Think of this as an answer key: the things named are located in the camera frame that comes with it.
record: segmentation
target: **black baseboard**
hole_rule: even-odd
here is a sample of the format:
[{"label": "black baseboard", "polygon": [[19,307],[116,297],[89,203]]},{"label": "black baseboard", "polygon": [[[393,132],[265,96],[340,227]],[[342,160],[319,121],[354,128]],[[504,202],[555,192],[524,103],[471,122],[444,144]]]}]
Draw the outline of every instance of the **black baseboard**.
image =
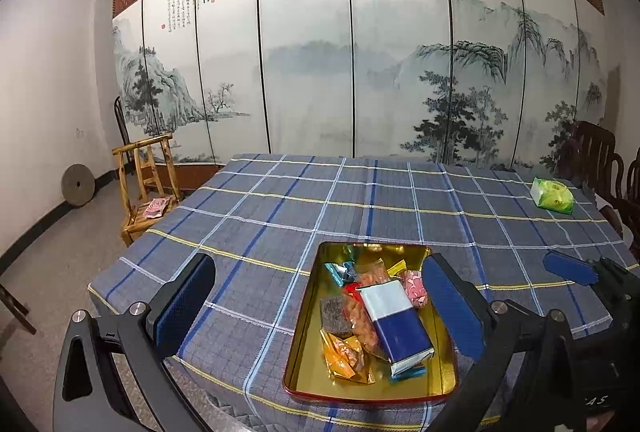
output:
[{"label": "black baseboard", "polygon": [[[108,185],[117,177],[117,172],[115,170],[110,170],[96,178],[95,180],[95,191],[96,193],[102,187]],[[19,257],[19,255],[27,249],[27,247],[34,242],[38,237],[40,237],[48,228],[50,228],[56,221],[59,221],[66,214],[71,212],[74,208],[63,201],[55,207],[53,210],[49,211],[43,218],[36,222],[29,230],[24,232],[14,244],[12,244],[9,249],[2,254],[0,257],[0,275],[2,275],[11,263],[15,261]]]}]

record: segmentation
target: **blue gripper pad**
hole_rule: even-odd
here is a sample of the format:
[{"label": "blue gripper pad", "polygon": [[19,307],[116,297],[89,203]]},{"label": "blue gripper pad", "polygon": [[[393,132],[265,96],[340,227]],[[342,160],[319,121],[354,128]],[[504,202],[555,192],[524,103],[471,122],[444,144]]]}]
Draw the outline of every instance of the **blue gripper pad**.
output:
[{"label": "blue gripper pad", "polygon": [[548,252],[545,258],[542,259],[542,264],[545,266],[546,271],[554,273],[566,281],[574,281],[576,284],[583,286],[596,284],[598,281],[598,274],[589,263],[570,255],[556,252],[556,250]]},{"label": "blue gripper pad", "polygon": [[482,321],[483,314],[488,318],[484,297],[462,281],[439,253],[423,260],[422,284],[460,352],[477,362],[490,326],[489,320]]},{"label": "blue gripper pad", "polygon": [[213,259],[205,253],[197,253],[180,275],[164,284],[151,299],[146,333],[160,358],[178,352],[215,282]]}]

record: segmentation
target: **tablecloth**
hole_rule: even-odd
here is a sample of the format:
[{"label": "tablecloth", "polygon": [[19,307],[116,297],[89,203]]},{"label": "tablecloth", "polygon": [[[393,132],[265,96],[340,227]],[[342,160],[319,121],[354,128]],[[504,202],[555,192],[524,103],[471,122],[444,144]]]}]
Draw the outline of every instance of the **tablecloth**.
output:
[{"label": "tablecloth", "polygon": [[[590,288],[545,271],[546,250],[638,264],[581,191],[572,215],[539,209],[530,176],[393,158],[236,155],[145,232],[89,290],[100,311],[148,301],[197,250],[216,284],[173,360],[237,412],[289,431],[423,430],[442,404],[365,410],[294,401],[282,388],[298,307],[323,241],[427,244],[489,300],[546,314],[574,336],[610,316]],[[499,415],[520,367],[511,362],[487,419]],[[471,361],[458,354],[461,377]]]}]

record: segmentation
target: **metal tin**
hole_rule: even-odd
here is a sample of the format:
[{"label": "metal tin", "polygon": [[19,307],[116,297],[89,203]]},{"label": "metal tin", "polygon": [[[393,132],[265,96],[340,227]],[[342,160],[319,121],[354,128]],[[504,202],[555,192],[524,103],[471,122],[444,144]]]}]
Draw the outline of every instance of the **metal tin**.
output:
[{"label": "metal tin", "polygon": [[347,245],[353,246],[356,252],[356,269],[358,265],[372,263],[381,257],[387,268],[404,259],[408,269],[419,271],[423,258],[430,253],[428,247],[421,245],[321,243],[302,298],[282,378],[284,389],[293,398],[305,402],[344,402],[367,406],[419,404],[450,394],[458,383],[456,358],[449,333],[431,301],[417,310],[435,349],[433,357],[424,362],[427,374],[393,383],[389,363],[372,355],[369,358],[376,383],[361,385],[329,374],[320,339],[320,299],[340,295],[343,291],[323,265],[350,260],[352,257],[345,248]]}]

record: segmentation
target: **folding screen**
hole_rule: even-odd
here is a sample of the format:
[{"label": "folding screen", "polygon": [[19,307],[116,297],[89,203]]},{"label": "folding screen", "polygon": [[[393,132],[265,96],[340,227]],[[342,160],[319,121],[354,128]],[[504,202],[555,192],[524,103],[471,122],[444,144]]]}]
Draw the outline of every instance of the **folding screen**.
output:
[{"label": "folding screen", "polygon": [[268,152],[256,0],[198,0],[198,50],[216,160]]},{"label": "folding screen", "polygon": [[578,87],[574,0],[524,0],[527,70],[514,167],[548,175],[570,132]]},{"label": "folding screen", "polygon": [[351,155],[349,0],[260,0],[271,151]]},{"label": "folding screen", "polygon": [[451,0],[451,6],[454,96],[446,162],[509,168],[524,84],[522,0]]},{"label": "folding screen", "polygon": [[575,6],[580,28],[576,119],[600,123],[607,101],[605,19],[587,0],[575,0]]},{"label": "folding screen", "polygon": [[142,40],[142,0],[113,18],[113,53],[116,80],[129,139],[136,141],[158,133],[153,113],[140,100],[146,89],[146,65]]},{"label": "folding screen", "polygon": [[194,0],[143,0],[148,90],[145,110],[172,132],[175,162],[213,161],[196,50]]},{"label": "folding screen", "polygon": [[442,152],[431,101],[449,77],[448,0],[352,0],[356,155]]}]

